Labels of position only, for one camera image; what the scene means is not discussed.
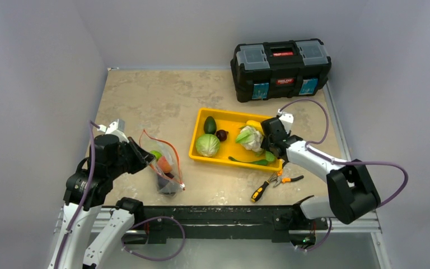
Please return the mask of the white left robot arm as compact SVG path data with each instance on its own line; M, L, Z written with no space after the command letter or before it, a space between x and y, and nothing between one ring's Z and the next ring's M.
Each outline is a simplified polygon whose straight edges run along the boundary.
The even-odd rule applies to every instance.
M49 268L99 268L108 249L120 240L126 230L144 224L143 202L122 198L116 203L110 221L93 244L91 230L119 176L145 169L155 156L128 137L122 141L115 134L90 137L90 153L67 179L64 193L63 219Z

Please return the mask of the green cabbage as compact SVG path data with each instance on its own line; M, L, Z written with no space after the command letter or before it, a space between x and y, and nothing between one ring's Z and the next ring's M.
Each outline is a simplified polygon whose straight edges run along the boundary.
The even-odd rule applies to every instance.
M204 157L213 157L219 150L220 140L213 134L203 134L195 142L198 154Z

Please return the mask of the yellow banana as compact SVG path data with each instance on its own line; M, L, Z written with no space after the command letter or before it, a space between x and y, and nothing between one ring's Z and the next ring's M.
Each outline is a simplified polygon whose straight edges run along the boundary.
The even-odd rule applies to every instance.
M262 129L262 126L261 126L261 123L260 123L260 122L257 122L257 121L255 121L255 120L248 120L248 121L246 122L246 125L247 125L247 126L252 126L252 127L254 127L256 130L258 130L260 133L263 133L263 129Z

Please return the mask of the purple eggplant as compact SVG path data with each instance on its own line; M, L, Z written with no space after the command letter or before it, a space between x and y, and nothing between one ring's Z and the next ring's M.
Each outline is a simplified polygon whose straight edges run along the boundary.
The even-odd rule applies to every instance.
M157 190L158 193L164 195L175 195L179 191L179 183L173 180L168 180L164 177L157 177Z

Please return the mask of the clear orange zip bag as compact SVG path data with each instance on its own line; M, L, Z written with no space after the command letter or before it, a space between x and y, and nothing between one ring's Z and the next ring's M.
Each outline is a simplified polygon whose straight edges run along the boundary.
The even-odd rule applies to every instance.
M185 190L179 154L168 141L151 136L145 129L139 137L139 145L155 159L149 167L156 175L159 194L173 197Z

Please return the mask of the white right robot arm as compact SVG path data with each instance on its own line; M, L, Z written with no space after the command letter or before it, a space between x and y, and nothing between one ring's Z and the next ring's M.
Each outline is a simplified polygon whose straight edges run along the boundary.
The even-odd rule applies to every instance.
M325 196L308 196L293 205L292 221L305 228L318 218L336 218L350 224L375 210L381 198L364 164L338 160L291 135L285 123L274 117L262 121L263 149L285 163L298 165L322 179L328 188Z

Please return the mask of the red peach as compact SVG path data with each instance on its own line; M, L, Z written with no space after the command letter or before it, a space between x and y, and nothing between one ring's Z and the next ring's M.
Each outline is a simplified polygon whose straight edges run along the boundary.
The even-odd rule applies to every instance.
M164 174L172 172L172 166L164 156L157 161L157 165Z

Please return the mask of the small green ball vegetable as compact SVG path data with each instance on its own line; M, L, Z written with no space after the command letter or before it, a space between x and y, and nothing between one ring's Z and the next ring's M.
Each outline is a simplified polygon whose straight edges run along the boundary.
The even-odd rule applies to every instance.
M155 157L156 160L159 160L162 157L162 154L156 150L152 150L150 153Z

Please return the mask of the green pepper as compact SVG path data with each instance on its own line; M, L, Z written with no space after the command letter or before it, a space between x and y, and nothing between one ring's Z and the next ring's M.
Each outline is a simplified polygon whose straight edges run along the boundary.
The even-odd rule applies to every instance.
M277 160L277 157L270 151L265 151L265 160L269 163L273 163Z

